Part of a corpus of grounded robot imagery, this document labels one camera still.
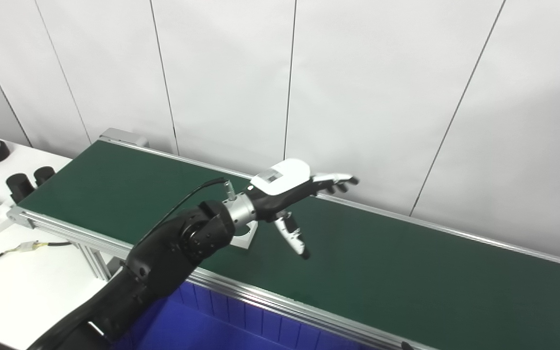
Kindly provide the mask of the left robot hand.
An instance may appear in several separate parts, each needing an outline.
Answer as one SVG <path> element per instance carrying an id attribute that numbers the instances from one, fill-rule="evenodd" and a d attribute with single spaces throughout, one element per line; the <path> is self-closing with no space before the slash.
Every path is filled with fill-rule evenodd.
<path id="1" fill-rule="evenodd" d="M 255 211 L 256 221 L 272 222 L 289 246 L 304 260 L 310 252 L 289 206 L 317 196 L 320 191 L 346 193 L 359 179 L 345 173 L 312 175 L 309 164 L 296 158 L 285 159 L 251 178 L 245 195 Z"/>

